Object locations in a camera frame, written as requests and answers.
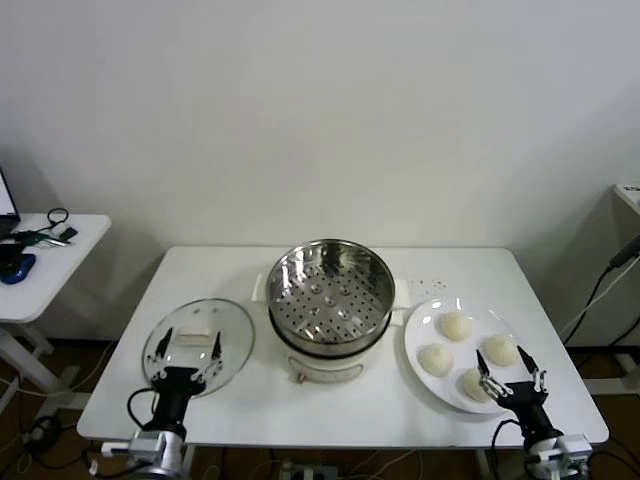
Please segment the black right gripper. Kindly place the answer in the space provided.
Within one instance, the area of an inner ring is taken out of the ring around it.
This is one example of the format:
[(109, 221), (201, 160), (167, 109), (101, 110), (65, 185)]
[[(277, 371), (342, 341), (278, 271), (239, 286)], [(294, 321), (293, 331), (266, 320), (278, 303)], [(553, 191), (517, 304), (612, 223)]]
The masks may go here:
[(561, 431), (552, 425), (543, 408), (548, 396), (547, 371), (541, 370), (534, 358), (520, 345), (517, 346), (517, 350), (533, 382), (501, 383), (491, 375), (481, 352), (477, 350), (479, 385), (489, 397), (498, 399), (502, 408), (516, 415), (525, 444), (536, 444), (560, 437)]

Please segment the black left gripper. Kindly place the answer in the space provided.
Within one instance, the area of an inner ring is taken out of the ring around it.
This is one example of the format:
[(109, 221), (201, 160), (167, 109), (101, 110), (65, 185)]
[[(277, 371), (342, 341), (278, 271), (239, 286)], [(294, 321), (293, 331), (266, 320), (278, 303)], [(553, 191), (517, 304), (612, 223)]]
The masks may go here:
[(145, 377), (152, 380), (158, 394), (149, 431), (185, 431), (183, 423), (190, 399), (203, 393), (206, 384), (218, 377), (223, 368), (221, 331), (216, 333), (211, 350), (200, 355), (198, 369), (165, 367), (172, 336), (172, 327), (155, 329), (145, 344)]

